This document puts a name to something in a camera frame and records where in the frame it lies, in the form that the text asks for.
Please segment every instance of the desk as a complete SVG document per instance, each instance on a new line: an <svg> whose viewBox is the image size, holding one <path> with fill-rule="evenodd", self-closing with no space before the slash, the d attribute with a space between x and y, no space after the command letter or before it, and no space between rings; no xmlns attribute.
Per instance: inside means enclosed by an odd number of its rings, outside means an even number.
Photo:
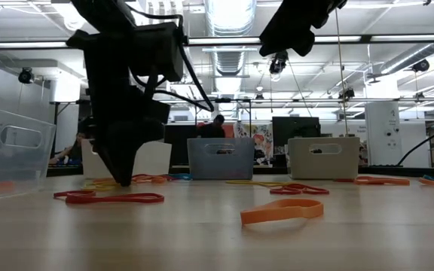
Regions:
<svg viewBox="0 0 434 271"><path fill-rule="evenodd" d="M49 178L40 192L0 199L0 270L434 271L434 187L417 181L309 181L331 194L292 197L322 201L323 217L244 228L240 211L285 196L223 181L177 181L131 188L162 193L165 203L157 205L67 206L52 198L83 182Z"/></svg>

